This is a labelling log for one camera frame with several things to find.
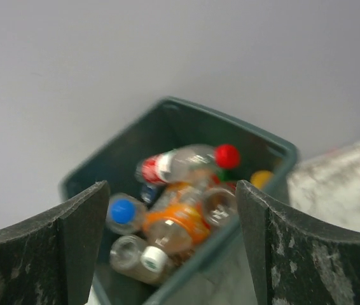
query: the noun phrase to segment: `clear plastic bottle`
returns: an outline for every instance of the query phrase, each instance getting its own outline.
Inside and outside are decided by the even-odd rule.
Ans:
[[[180,252],[170,256],[173,264],[176,268],[181,267],[188,259],[190,259],[195,254],[196,248],[189,249],[184,252]]]
[[[135,176],[138,181],[149,184],[194,182],[216,173],[219,168],[234,168],[239,161],[238,150],[230,144],[217,148],[194,144],[140,162]]]
[[[210,228],[224,227],[237,214],[235,190],[225,183],[210,188],[202,195],[200,209]]]
[[[167,208],[178,196],[181,196],[191,188],[189,183],[176,182],[170,184],[163,191],[162,195],[157,199],[156,203],[151,207],[151,211],[161,211]]]
[[[169,256],[192,249],[210,234],[201,215],[187,204],[175,204],[164,211],[149,213],[143,231],[149,246],[141,262],[156,272],[162,270]]]
[[[109,263],[118,273],[150,285],[163,283],[173,272],[175,264],[171,259],[166,261],[162,272],[151,271],[141,263],[141,256],[148,243],[135,235],[118,238],[112,245]]]
[[[210,177],[204,177],[196,181],[191,188],[177,198],[177,202],[190,207],[197,207],[202,200],[202,195],[212,184],[213,181]]]
[[[143,202],[118,193],[109,200],[106,226],[115,233],[127,235],[138,232],[146,216],[146,206]]]

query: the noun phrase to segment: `marble floor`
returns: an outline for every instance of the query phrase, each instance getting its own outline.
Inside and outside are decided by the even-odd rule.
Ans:
[[[300,163],[289,177],[291,205],[360,232],[360,142]],[[91,289],[88,305],[99,302]]]

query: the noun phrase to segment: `empty plastic bottle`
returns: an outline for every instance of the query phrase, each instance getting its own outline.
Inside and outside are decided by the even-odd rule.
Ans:
[[[204,192],[206,192],[212,184],[213,181],[210,177],[204,177],[199,181],[196,181],[192,187],[187,189],[187,191],[176,198],[176,200],[178,203],[182,203],[190,207],[197,207],[201,203]]]
[[[173,272],[175,264],[167,259],[162,272],[151,271],[141,263],[141,256],[148,243],[135,235],[118,238],[109,254],[111,267],[123,275],[150,285],[163,283]]]
[[[237,214],[235,190],[227,184],[210,188],[202,195],[200,209],[211,229],[224,227]]]
[[[210,234],[201,215],[187,204],[175,204],[162,212],[149,213],[143,231],[149,246],[141,262],[158,273],[169,256],[192,249]]]
[[[175,267],[181,267],[188,259],[190,259],[195,254],[196,248],[192,248],[190,250],[187,250],[185,252],[180,252],[177,254],[174,254],[173,256],[170,256],[170,259],[172,260]]]
[[[115,233],[127,235],[138,232],[146,216],[146,206],[143,202],[119,193],[109,200],[106,226]]]
[[[219,168],[235,168],[239,161],[238,150],[230,144],[217,148],[195,144],[145,159],[138,164],[135,176],[149,184],[192,183]]]
[[[151,211],[161,211],[167,208],[176,198],[184,194],[191,185],[185,182],[177,182],[170,184],[163,191],[162,195],[157,199],[156,203],[151,207]]]

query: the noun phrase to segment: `red label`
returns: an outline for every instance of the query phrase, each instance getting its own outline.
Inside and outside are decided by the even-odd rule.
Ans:
[[[156,162],[160,157],[160,154],[146,159],[142,164],[142,176],[146,182],[152,184],[166,184],[166,181],[162,180],[158,175],[158,168]]]

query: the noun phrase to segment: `dark green bin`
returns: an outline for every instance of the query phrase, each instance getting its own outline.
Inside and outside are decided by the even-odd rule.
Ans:
[[[240,119],[172,97],[157,103],[70,173],[61,183],[62,194],[64,199],[68,199],[95,181],[106,180],[111,194],[123,192],[139,198],[141,184],[134,179],[139,160],[197,143],[235,145],[242,161],[231,173],[232,176],[236,180],[249,180],[256,170],[271,170],[275,175],[265,187],[265,192],[284,203],[289,202],[286,175],[297,160],[294,145]],[[233,285],[251,286],[237,218],[213,234],[195,256],[159,289],[111,270],[109,249],[118,237],[105,229],[99,249],[93,286],[102,305],[249,304],[248,299],[254,302],[252,287],[249,290],[249,287],[243,286],[240,290],[245,295],[240,295],[238,300],[230,300],[235,297],[233,294],[238,293]],[[227,274],[233,268],[238,274]],[[216,297],[221,289],[231,295]]]

